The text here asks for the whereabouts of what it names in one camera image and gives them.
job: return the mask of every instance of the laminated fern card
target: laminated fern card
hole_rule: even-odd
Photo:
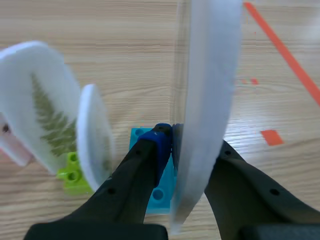
[[[81,89],[63,57],[45,43],[0,52],[0,113],[12,133],[52,174],[76,151]]]

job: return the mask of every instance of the white card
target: white card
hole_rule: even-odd
[[[36,160],[52,174],[76,151],[80,86],[64,58],[45,43],[0,52],[0,112]]]
[[[116,150],[107,109],[94,84],[86,85],[82,90],[76,134],[82,172],[96,191],[112,174]]]
[[[232,105],[241,44],[242,1],[189,0],[186,4],[181,10],[189,11],[185,13],[189,14],[187,97],[177,182],[171,201],[172,233],[180,231],[201,198],[219,155]]]

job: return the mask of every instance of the pink object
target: pink object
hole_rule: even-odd
[[[33,155],[23,144],[12,135],[8,124],[0,114],[0,152],[13,160],[19,166],[26,166]]]

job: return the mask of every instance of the blue clamp piece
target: blue clamp piece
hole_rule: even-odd
[[[155,183],[155,186],[157,187],[171,155],[173,139],[171,125],[167,123],[158,123],[151,131],[147,131],[138,137],[138,141],[141,139],[153,141],[157,145],[157,174]]]

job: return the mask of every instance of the orange tape piece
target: orange tape piece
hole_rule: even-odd
[[[276,146],[284,143],[276,130],[264,130],[261,131],[261,134],[269,146]]]
[[[256,78],[252,78],[251,79],[251,83],[252,83],[252,85],[258,85],[259,84],[259,82],[258,82],[258,80]]]
[[[245,8],[254,18],[254,20],[259,24],[265,34],[269,37],[271,42],[274,44],[278,52],[282,55],[284,60],[288,63],[289,67],[298,77],[300,82],[304,85],[305,89],[309,92],[312,98],[316,101],[316,103],[320,106],[320,90],[318,86],[314,83],[314,81],[309,77],[306,71],[300,66],[298,61],[294,58],[285,44],[280,40],[280,38],[276,35],[276,33],[272,30],[272,28],[268,25],[268,23],[264,20],[264,18],[260,15],[254,5],[250,2],[244,3]]]

